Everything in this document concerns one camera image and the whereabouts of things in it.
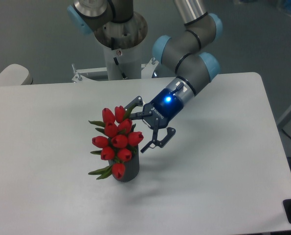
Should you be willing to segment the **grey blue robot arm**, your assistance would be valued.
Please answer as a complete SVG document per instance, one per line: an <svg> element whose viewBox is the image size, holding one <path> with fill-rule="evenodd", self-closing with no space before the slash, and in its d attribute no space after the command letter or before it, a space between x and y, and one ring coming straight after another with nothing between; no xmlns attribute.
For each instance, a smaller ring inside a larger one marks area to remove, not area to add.
<svg viewBox="0 0 291 235"><path fill-rule="evenodd" d="M177 0L175 6L185 31L176 39L159 37L152 55L154 63L166 66L176 77L149 103L138 97L129 104L129 108L143 108L131 117L143 120L153 132L146 148L165 146L175 134L169 122L220 72L216 58L201 51L221 36L220 18L208 13L201 0ZM133 1L76 0L67 12L83 34L94 34L103 47L109 80L140 79L147 75L141 67L140 46L148 26L134 10Z"/></svg>

